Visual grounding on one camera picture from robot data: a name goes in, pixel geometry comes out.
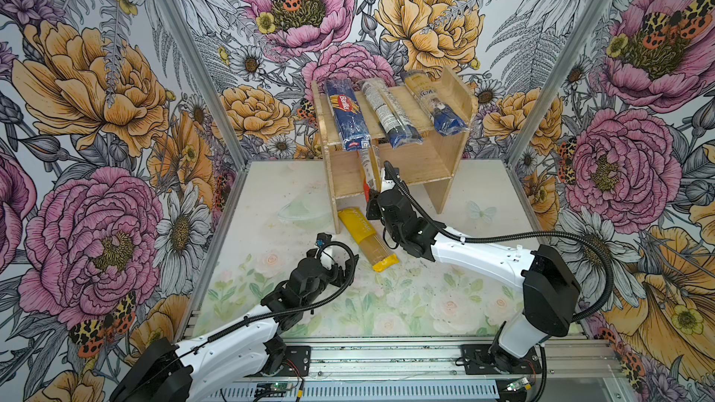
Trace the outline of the red spaghetti bag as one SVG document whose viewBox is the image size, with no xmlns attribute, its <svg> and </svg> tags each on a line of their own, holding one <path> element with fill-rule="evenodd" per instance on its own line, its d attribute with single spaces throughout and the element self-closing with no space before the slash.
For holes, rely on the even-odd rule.
<svg viewBox="0 0 715 402">
<path fill-rule="evenodd" d="M 362 191 L 369 202 L 374 195 L 382 191 L 383 172 L 379 149 L 375 145 L 359 150 Z"/>
</svg>

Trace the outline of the clear blue-end spaghetti bag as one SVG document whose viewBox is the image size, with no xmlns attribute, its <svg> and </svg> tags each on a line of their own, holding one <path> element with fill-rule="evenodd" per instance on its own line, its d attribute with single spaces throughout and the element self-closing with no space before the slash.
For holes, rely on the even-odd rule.
<svg viewBox="0 0 715 402">
<path fill-rule="evenodd" d="M 416 126 L 383 79 L 365 79 L 360 83 L 360 90 L 376 114 L 392 148 L 423 143 Z"/>
</svg>

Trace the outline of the blue Barilla pasta box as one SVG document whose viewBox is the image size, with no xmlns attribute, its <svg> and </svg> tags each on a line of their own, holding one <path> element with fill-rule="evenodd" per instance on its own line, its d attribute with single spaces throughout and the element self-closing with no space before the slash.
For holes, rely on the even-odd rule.
<svg viewBox="0 0 715 402">
<path fill-rule="evenodd" d="M 370 132 L 351 80 L 347 78 L 327 79 L 324 82 L 324 89 L 344 150 L 367 149 L 371 141 Z"/>
</svg>

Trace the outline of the yellow blue spaghetti bag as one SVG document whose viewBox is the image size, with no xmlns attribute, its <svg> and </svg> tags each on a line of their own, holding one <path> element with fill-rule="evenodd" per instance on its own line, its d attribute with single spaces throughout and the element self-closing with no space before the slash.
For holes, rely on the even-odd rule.
<svg viewBox="0 0 715 402">
<path fill-rule="evenodd" d="M 467 124 L 450 105 L 439 98 L 435 83 L 423 71 L 405 71 L 401 79 L 415 101 L 430 117 L 437 134 L 452 136 L 467 131 Z"/>
</svg>

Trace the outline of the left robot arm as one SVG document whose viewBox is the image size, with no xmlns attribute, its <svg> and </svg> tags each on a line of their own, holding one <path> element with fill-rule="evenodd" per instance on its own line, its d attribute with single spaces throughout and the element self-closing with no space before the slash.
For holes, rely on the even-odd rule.
<svg viewBox="0 0 715 402">
<path fill-rule="evenodd" d="M 343 242 L 311 249 L 288 279 L 234 323 L 182 342 L 152 342 L 110 400 L 201 401 L 235 379 L 275 372 L 286 350 L 282 334 L 344 293 L 358 263 Z"/>
</svg>

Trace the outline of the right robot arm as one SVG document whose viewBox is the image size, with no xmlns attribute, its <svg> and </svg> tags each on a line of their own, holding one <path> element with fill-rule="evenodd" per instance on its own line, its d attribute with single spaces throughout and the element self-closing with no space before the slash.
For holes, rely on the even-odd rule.
<svg viewBox="0 0 715 402">
<path fill-rule="evenodd" d="M 465 268 L 521 291 L 523 309 L 502 324 L 474 363 L 515 373 L 536 347 L 569 333 L 581 288 L 553 247 L 508 247 L 506 236 L 469 237 L 432 219 L 390 162 L 384 164 L 381 190 L 371 194 L 367 210 L 369 219 L 381 221 L 396 246 L 409 255 Z"/>
</svg>

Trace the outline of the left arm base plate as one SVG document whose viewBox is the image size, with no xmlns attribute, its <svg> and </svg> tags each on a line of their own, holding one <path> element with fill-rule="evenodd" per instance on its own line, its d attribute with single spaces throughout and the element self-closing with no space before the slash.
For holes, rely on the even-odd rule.
<svg viewBox="0 0 715 402">
<path fill-rule="evenodd" d="M 310 370 L 312 348 L 289 345 L 268 350 L 268 359 L 260 371 L 264 377 L 306 377 Z"/>
</svg>

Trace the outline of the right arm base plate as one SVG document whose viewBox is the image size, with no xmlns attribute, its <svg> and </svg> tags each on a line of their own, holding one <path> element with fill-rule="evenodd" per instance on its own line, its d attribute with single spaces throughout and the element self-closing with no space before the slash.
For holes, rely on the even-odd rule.
<svg viewBox="0 0 715 402">
<path fill-rule="evenodd" d="M 534 347 L 523 358 L 515 358 L 502 351 L 492 354 L 491 347 L 491 344 L 463 344 L 454 365 L 462 367 L 467 375 L 537 375 L 542 371 L 541 360 Z"/>
</svg>

